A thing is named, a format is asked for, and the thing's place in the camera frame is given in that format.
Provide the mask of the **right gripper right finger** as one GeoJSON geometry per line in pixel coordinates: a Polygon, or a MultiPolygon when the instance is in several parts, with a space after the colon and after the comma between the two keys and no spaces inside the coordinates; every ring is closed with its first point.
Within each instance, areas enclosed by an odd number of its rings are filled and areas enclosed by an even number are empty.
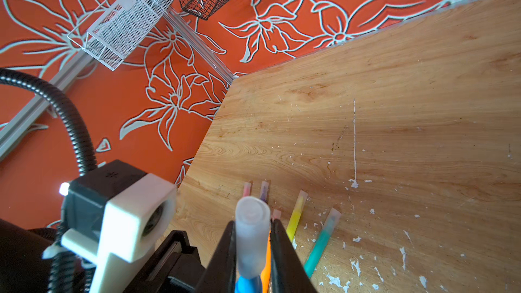
{"type": "Polygon", "coordinates": [[[271,222],[271,288],[274,293],[317,293],[279,219],[271,222]]]}

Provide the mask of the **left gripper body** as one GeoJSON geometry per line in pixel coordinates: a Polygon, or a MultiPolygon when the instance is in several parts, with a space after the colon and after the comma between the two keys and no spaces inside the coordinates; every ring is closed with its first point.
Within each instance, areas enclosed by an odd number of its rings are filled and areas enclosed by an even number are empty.
{"type": "Polygon", "coordinates": [[[185,231],[171,231],[125,292],[195,292],[206,268],[185,231]]]}

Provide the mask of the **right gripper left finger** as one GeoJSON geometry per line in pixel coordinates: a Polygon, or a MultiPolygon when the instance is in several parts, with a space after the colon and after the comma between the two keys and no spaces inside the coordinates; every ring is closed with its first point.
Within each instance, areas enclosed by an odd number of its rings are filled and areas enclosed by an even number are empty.
{"type": "Polygon", "coordinates": [[[230,221],[195,292],[234,293],[236,287],[236,224],[230,221]]]}

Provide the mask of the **orange highlighter pen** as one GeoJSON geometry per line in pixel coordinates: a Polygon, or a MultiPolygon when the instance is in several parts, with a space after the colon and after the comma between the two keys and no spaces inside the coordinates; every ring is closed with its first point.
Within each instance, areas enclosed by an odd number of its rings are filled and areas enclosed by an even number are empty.
{"type": "Polygon", "coordinates": [[[261,275],[262,293],[268,293],[271,278],[271,238],[268,236],[267,241],[267,253],[266,253],[266,264],[261,275]]]}

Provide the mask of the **green highlighter pen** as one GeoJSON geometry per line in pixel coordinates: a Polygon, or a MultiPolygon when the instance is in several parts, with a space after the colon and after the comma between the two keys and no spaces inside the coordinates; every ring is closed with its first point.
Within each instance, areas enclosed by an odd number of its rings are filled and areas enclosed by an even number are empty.
{"type": "Polygon", "coordinates": [[[311,250],[308,259],[304,264],[304,270],[308,278],[312,277],[317,264],[320,262],[329,240],[331,239],[332,233],[339,223],[340,217],[341,213],[335,208],[332,208],[329,212],[326,222],[324,223],[322,230],[315,242],[315,246],[311,250]]]}

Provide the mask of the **blue highlighter pen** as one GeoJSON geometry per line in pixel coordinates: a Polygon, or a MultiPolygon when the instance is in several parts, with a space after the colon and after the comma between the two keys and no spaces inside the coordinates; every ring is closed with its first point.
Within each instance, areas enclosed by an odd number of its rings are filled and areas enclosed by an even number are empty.
{"type": "Polygon", "coordinates": [[[262,293],[263,284],[260,275],[252,279],[240,276],[236,282],[234,293],[262,293]]]}

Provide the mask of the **yellow highlighter pen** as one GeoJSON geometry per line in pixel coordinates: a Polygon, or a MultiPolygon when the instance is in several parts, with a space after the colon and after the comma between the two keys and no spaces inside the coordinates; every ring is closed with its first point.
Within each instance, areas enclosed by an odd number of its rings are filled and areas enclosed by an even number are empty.
{"type": "Polygon", "coordinates": [[[298,223],[301,219],[307,198],[308,198],[308,194],[305,191],[299,192],[297,201],[294,205],[292,214],[290,216],[290,220],[288,222],[288,226],[286,228],[286,234],[287,234],[290,242],[292,242],[294,240],[295,233],[296,233],[297,227],[298,227],[298,223]]]}

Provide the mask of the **clear pen cap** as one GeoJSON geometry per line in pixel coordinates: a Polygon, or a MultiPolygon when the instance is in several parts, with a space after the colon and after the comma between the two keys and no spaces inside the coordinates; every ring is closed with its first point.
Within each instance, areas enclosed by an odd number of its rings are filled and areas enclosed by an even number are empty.
{"type": "Polygon", "coordinates": [[[265,268],[270,222],[271,212],[263,200],[248,196],[237,203],[237,270],[245,279],[256,278],[265,268]]]}

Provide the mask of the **purple highlighter pen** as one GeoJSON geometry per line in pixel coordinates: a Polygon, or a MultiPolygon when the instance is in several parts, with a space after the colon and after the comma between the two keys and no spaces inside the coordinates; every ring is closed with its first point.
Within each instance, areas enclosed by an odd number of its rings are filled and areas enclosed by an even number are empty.
{"type": "Polygon", "coordinates": [[[260,199],[265,202],[265,203],[268,203],[268,198],[269,198],[269,182],[267,181],[263,181],[261,183],[261,189],[260,189],[260,199]]]}

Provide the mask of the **pink highlighter pen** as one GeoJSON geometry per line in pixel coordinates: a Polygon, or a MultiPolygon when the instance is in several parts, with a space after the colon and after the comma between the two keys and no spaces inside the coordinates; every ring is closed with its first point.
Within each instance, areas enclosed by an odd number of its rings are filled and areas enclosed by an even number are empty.
{"type": "Polygon", "coordinates": [[[252,189],[252,183],[251,182],[245,182],[244,188],[243,188],[243,194],[242,197],[248,197],[251,195],[251,189],[252,189]]]}

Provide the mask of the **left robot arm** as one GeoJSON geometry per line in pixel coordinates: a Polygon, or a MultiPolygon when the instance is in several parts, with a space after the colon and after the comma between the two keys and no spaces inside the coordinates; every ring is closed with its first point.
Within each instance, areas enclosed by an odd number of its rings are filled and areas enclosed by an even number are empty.
{"type": "MultiPolygon", "coordinates": [[[[52,262],[42,254],[56,234],[54,228],[26,230],[1,221],[2,292],[47,292],[52,262]]],[[[205,271],[187,234],[171,231],[124,291],[195,292],[205,271]]]]}

